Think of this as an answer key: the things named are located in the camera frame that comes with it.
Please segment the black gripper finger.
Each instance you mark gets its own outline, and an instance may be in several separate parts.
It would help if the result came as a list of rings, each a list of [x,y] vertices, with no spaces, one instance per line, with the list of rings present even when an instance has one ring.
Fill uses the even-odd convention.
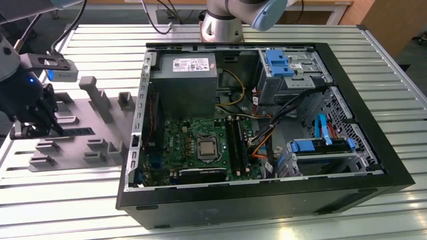
[[[10,140],[42,139],[59,135],[59,125],[53,123],[50,126],[25,125],[19,121],[13,123],[9,131]]]
[[[51,84],[43,84],[39,95],[39,109],[42,111],[42,122],[61,137],[63,136],[63,129],[57,123],[54,113],[58,110],[57,100]]]

